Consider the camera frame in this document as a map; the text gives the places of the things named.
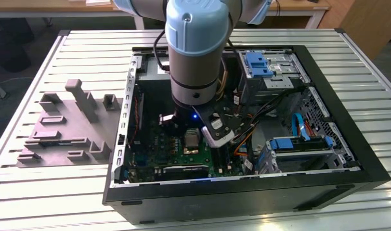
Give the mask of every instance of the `wooden desk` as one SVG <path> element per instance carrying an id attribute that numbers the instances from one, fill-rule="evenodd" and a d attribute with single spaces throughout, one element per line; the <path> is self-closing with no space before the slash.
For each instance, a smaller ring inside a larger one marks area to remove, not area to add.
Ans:
<path id="1" fill-rule="evenodd" d="M 311 16 L 307 28 L 318 28 L 330 4 L 327 0 L 319 3 L 307 0 L 279 0 L 282 16 Z M 275 16 L 278 5 L 274 2 L 268 16 Z M 104 6 L 86 6 L 83 1 L 68 0 L 0 0 L 0 17 L 107 17 L 132 16 L 116 9 L 114 3 Z M 143 20 L 136 18 L 138 29 L 144 29 Z"/>

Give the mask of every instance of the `slotted metal table surface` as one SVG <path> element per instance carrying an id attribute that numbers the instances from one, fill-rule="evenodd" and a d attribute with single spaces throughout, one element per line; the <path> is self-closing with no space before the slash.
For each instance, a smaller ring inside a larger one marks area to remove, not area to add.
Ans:
<path id="1" fill-rule="evenodd" d="M 0 230 L 364 230 L 391 229 L 391 182 L 320 211 L 134 227 L 102 205 L 107 165 L 16 168 L 44 92 L 79 78 L 95 98 L 123 96 L 132 47 L 152 46 L 158 30 L 71 31 L 58 37 L 0 139 Z M 391 174 L 391 84 L 346 34 L 335 30 L 235 30 L 242 45 L 306 45 Z"/>

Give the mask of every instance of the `open computer tower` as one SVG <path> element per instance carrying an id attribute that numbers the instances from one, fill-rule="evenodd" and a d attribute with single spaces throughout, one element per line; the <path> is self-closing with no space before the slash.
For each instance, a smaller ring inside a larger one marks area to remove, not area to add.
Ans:
<path id="1" fill-rule="evenodd" d="M 218 149 L 202 128 L 163 131 L 170 75 L 152 50 L 135 49 L 103 199 L 132 224 L 320 209 L 391 180 L 307 48 L 235 49 L 223 52 L 216 106 L 240 131 L 260 118 L 250 138 Z"/>

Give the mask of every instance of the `black wire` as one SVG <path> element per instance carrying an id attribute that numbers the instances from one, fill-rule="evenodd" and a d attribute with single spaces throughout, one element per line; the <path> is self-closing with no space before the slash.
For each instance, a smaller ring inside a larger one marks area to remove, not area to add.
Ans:
<path id="1" fill-rule="evenodd" d="M 258 110 L 258 113 L 251 118 L 250 123 L 248 123 L 250 127 L 247 128 L 247 130 L 243 133 L 240 133 L 240 135 L 238 135 L 236 138 L 234 138 L 232 140 L 234 141 L 238 140 L 240 137 L 243 137 L 244 135 L 247 135 L 251 132 L 251 130 L 259 124 L 258 118 L 260 118 L 260 116 L 264 116 L 268 112 L 271 112 L 278 107 L 278 105 L 280 104 L 280 102 L 282 102 L 282 100 L 283 100 L 284 97 L 287 97 L 292 93 L 298 93 L 298 92 L 303 91 L 306 88 L 307 88 L 306 86 L 302 86 L 302 87 L 298 87 L 295 89 L 286 90 L 275 98 L 272 98 L 262 106 L 262 108 Z"/>
<path id="2" fill-rule="evenodd" d="M 282 14 L 280 2 L 279 2 L 279 0 L 275 0 L 275 2 L 278 3 L 278 12 L 275 13 L 275 16 L 280 16 L 280 14 Z"/>
<path id="3" fill-rule="evenodd" d="M 228 44 L 230 44 L 230 47 L 231 47 L 231 50 L 232 50 L 232 52 L 234 52 L 234 54 L 235 54 L 235 58 L 236 58 L 236 60 L 238 60 L 238 62 L 239 62 L 239 65 L 240 65 L 240 68 L 242 68 L 242 78 L 244 79 L 244 84 L 246 84 L 246 93 L 247 93 L 247 103 L 246 103 L 246 112 L 248 111 L 248 106 L 250 106 L 250 86 L 248 86 L 248 79 L 247 79 L 247 76 L 244 75 L 244 71 L 243 71 L 243 61 L 242 61 L 242 58 L 240 58 L 240 56 L 239 56 L 239 54 L 238 54 L 238 52 L 236 52 L 236 49 L 235 49 L 235 47 L 234 47 L 234 44 L 232 44 L 232 42 L 231 42 L 231 40 L 228 39 Z"/>
<path id="4" fill-rule="evenodd" d="M 160 69 L 163 71 L 170 71 L 168 66 L 163 66 L 162 61 L 160 61 L 160 58 L 159 58 L 159 54 L 158 54 L 158 43 L 159 43 L 159 40 L 162 39 L 164 33 L 166 33 L 166 30 L 162 31 L 162 33 L 159 34 L 159 36 L 158 36 L 158 38 L 155 40 L 155 44 L 152 46 L 152 52 L 155 53 L 155 58 L 158 60 L 158 64 L 159 64 Z"/>

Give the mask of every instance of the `green circuit board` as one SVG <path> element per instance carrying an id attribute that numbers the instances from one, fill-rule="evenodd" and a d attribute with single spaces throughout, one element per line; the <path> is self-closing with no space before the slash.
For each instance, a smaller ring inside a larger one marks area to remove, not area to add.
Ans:
<path id="1" fill-rule="evenodd" d="M 208 166 L 208 177 L 227 177 L 243 175 L 242 162 L 228 161 L 231 169 L 216 169 L 214 167 L 212 151 L 202 140 L 198 153 L 190 154 L 192 150 L 187 150 L 183 140 L 176 137 L 168 137 L 160 127 L 152 123 L 148 139 L 151 144 L 147 151 L 134 155 L 134 163 L 138 165 L 135 171 L 138 182 L 155 181 L 155 173 L 158 169 L 170 166 Z"/>

